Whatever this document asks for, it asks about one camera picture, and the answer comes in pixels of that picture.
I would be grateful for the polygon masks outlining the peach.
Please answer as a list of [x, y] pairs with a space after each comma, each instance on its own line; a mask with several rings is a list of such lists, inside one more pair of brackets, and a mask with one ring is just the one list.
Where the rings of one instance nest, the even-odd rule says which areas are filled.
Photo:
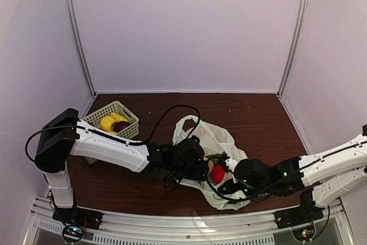
[[211, 172], [212, 172], [212, 170], [214, 169], [214, 167], [215, 167], [214, 162], [213, 162], [212, 160], [209, 160], [209, 161], [208, 161], [208, 175], [210, 175], [210, 174], [211, 174]]

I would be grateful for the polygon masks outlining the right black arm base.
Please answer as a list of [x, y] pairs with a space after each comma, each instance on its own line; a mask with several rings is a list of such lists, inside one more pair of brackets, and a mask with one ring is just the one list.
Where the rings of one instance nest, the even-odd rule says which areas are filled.
[[323, 218], [324, 208], [319, 208], [315, 205], [313, 190], [314, 188], [310, 188], [300, 194], [300, 205], [298, 207], [274, 213], [278, 229], [311, 223], [314, 220]]

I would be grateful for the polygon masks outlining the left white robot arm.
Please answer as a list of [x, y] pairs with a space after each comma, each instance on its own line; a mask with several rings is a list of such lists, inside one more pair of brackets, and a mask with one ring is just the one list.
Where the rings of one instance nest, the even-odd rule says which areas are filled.
[[77, 110], [69, 108], [42, 128], [34, 158], [47, 179], [54, 204], [69, 224], [83, 218], [81, 209], [75, 206], [67, 171], [69, 155], [94, 158], [160, 179], [204, 181], [209, 172], [197, 137], [167, 146], [133, 141], [90, 125], [79, 119]]

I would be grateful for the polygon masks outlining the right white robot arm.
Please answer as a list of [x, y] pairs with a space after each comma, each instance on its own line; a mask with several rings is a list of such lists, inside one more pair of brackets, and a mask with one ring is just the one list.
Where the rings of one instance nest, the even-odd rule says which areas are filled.
[[314, 155], [303, 155], [269, 166], [259, 159], [225, 160], [230, 179], [217, 191], [229, 196], [242, 191], [247, 200], [258, 196], [287, 197], [307, 190], [310, 201], [294, 210], [294, 218], [305, 223], [334, 199], [366, 180], [366, 127], [354, 139]]

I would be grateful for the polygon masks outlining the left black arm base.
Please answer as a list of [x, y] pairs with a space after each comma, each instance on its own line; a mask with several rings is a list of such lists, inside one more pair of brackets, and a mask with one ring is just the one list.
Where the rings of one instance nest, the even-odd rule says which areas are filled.
[[55, 203], [54, 196], [52, 196], [51, 202], [54, 209], [52, 216], [54, 220], [60, 221], [63, 224], [75, 225], [86, 229], [98, 230], [100, 228], [102, 213], [100, 211], [78, 207], [74, 191], [72, 191], [71, 207], [60, 207]]

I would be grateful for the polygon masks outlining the yellow mango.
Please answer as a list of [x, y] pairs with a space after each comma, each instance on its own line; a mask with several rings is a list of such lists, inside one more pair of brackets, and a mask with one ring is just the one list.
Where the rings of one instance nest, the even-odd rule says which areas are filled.
[[101, 125], [101, 129], [106, 131], [106, 132], [110, 132], [113, 131], [113, 125], [116, 122], [116, 120], [111, 117], [111, 116], [105, 116], [102, 118], [100, 125]]

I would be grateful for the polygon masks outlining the pale green plastic bag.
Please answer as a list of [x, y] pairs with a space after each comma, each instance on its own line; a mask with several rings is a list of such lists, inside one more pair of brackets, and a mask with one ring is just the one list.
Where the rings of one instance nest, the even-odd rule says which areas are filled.
[[220, 186], [228, 182], [233, 183], [233, 176], [227, 173], [221, 167], [219, 158], [231, 159], [237, 162], [247, 158], [245, 151], [239, 149], [235, 145], [235, 140], [230, 132], [217, 125], [213, 125], [202, 120], [198, 120], [195, 115], [187, 115], [181, 118], [175, 125], [173, 134], [173, 144], [178, 144], [186, 137], [195, 135], [200, 140], [200, 146], [204, 150], [204, 160], [209, 157], [209, 173], [208, 181], [203, 180], [187, 180], [183, 179], [181, 184], [191, 188], [198, 189], [202, 192], [207, 202], [215, 209], [223, 210], [238, 210], [250, 203], [249, 200], [230, 203], [228, 200], [222, 199], [212, 189], [220, 189]]

